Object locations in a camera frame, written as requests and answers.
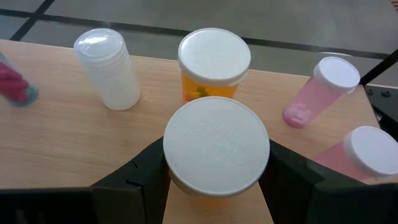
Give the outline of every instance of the floor tile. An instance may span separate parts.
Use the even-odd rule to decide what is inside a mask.
[[[57,0],[47,14],[391,53],[398,15],[388,0]]]
[[[10,39],[25,21],[24,18],[0,16],[0,39]]]
[[[23,38],[24,42],[73,47],[77,37],[92,29],[91,27],[58,24],[39,21]],[[177,49],[182,38],[167,35],[145,34],[140,32],[126,32],[119,30],[123,35],[127,49],[131,55],[146,57],[177,59]],[[55,36],[42,35],[56,33]],[[329,55],[299,50],[285,50],[272,47],[249,46],[252,54],[251,69],[271,72],[290,73],[310,76],[314,66]],[[350,61],[360,72],[366,74],[376,66],[380,60],[370,58],[343,57]],[[398,64],[377,78],[373,83],[380,85],[398,86]]]
[[[1,0],[0,9],[34,12],[44,0]]]

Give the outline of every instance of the wooden table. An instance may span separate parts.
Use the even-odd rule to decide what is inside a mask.
[[[142,95],[127,111],[105,108],[73,51],[0,40],[0,51],[40,90],[28,108],[0,102],[0,188],[89,186],[161,137],[182,106],[177,62],[131,57]],[[269,136],[309,158],[358,126],[378,127],[362,87],[305,129],[282,110],[308,77],[250,71],[236,99],[262,119]],[[164,223],[272,223],[258,184],[233,198],[193,198],[173,183]]]

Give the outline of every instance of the white bottle cap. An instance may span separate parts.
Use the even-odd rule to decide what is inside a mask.
[[[209,86],[231,86],[247,74],[248,45],[236,34],[217,28],[187,35],[178,48],[178,61],[192,80]]]
[[[323,86],[341,94],[353,91],[361,78],[354,65],[338,57],[320,60],[313,76]]]
[[[398,143],[386,132],[362,126],[347,134],[343,145],[347,157],[367,175],[398,174]]]
[[[201,195],[229,197],[254,185],[266,168],[269,138],[243,104],[218,96],[193,100],[171,117],[164,154],[174,176]]]
[[[93,29],[82,34],[73,46],[84,66],[100,67],[120,60],[126,52],[122,35],[112,29]]]

